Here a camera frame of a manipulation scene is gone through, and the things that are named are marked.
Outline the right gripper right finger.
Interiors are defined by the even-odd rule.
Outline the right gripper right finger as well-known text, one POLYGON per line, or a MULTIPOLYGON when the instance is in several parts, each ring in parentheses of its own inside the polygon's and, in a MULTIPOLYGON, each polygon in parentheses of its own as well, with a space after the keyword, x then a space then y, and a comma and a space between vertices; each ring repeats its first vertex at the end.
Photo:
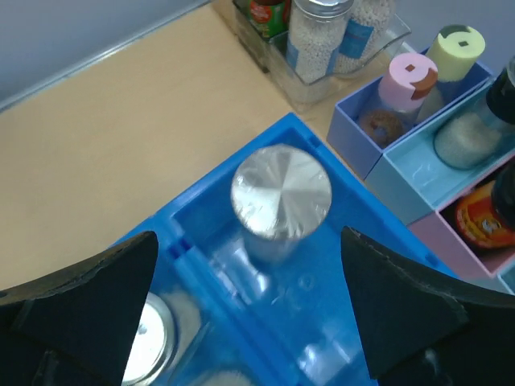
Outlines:
POLYGON ((380 385, 512 385, 514 297, 404 257, 357 230, 341 260, 365 361, 380 385))

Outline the large blue divided bin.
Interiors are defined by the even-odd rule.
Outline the large blue divided bin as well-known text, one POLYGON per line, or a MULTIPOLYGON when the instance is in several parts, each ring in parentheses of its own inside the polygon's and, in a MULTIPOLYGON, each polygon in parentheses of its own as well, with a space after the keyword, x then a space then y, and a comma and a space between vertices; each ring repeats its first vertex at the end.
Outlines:
POLYGON ((436 269, 447 267, 293 113, 136 227, 158 238, 150 292, 184 291, 206 332, 169 380, 191 385, 237 370, 254 385, 369 385, 341 261, 341 231, 355 228, 385 247, 436 269), (286 144, 328 173, 332 205, 320 227, 278 265, 251 259, 230 202, 237 168, 254 151, 286 144))

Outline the lidded glass jar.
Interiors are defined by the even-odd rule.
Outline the lidded glass jar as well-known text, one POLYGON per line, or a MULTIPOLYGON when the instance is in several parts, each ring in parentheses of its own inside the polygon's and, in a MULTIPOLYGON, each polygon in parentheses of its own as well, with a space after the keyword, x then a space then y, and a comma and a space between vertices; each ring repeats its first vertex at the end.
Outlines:
POLYGON ((237 168, 230 202, 249 257, 278 265, 325 221, 332 185, 314 156, 277 144, 254 151, 237 168))

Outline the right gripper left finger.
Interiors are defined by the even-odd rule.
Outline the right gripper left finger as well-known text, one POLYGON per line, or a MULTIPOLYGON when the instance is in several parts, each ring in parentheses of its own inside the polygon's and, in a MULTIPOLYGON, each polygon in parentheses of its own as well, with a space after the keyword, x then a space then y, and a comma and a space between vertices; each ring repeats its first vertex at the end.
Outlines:
POLYGON ((1 292, 3 385, 119 385, 154 276, 145 231, 1 292))

